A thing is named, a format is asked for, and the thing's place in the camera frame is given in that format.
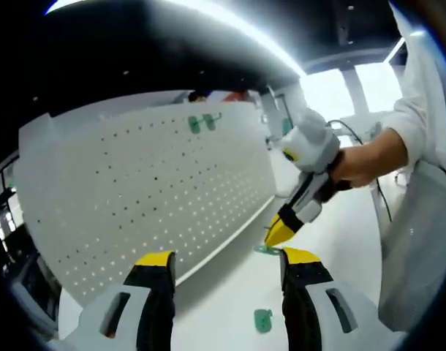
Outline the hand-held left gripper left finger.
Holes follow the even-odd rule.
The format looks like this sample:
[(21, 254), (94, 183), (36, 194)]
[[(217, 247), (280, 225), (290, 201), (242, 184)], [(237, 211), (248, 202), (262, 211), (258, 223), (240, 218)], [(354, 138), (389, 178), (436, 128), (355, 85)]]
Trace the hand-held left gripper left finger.
[(83, 309), (67, 349), (170, 350), (175, 283), (174, 251), (144, 255)]

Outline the person's right hand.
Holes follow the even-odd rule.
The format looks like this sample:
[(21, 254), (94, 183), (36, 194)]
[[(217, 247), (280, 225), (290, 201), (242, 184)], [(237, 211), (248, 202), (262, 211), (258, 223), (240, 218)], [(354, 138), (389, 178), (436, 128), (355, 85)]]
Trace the person's right hand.
[(335, 182), (349, 181), (353, 188), (359, 188), (377, 179), (378, 153), (371, 146), (343, 148), (339, 156), (339, 162), (330, 171)]

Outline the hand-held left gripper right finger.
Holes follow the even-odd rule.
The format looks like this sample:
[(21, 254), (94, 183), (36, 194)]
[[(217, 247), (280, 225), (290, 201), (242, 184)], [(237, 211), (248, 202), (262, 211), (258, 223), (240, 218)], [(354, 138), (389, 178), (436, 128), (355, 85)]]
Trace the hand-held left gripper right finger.
[(333, 279), (311, 252), (284, 247), (279, 256), (290, 350), (386, 349), (386, 327), (361, 291)]

